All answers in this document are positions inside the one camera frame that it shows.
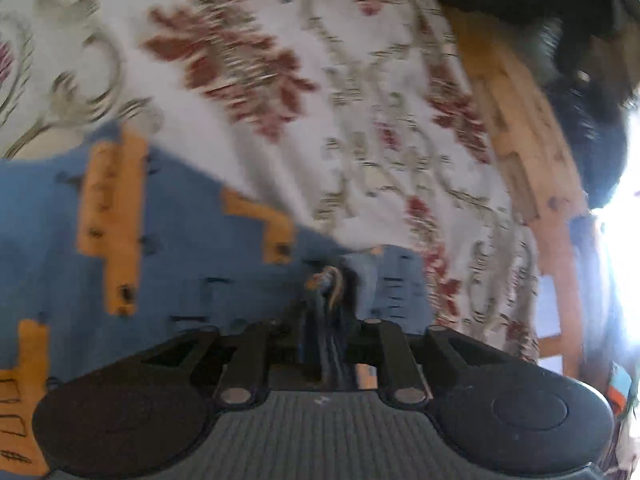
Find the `floral white bedspread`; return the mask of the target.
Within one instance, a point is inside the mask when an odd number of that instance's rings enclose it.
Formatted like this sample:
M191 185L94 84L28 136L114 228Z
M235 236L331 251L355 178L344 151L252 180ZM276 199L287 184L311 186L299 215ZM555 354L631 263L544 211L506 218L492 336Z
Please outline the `floral white bedspread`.
M352 248L425 264L435 321L533 361L536 248L437 0L1 0L1 151L100 122Z

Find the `black hanging garment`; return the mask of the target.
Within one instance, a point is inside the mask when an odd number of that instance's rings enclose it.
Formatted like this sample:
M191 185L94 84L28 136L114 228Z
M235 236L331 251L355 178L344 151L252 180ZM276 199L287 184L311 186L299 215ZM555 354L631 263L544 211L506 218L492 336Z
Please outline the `black hanging garment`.
M439 0L496 18L549 100L592 209L626 166L638 99L639 0Z

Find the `blue pants with orange boats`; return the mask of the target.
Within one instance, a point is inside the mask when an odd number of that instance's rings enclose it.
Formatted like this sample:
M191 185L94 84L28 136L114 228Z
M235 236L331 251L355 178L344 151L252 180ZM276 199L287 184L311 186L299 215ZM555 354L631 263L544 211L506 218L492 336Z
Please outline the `blue pants with orange boats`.
M32 414L47 388L188 330L280 320L334 266L342 305L420 335L411 250L354 252L109 124L77 148L1 165L1 474L47 464Z

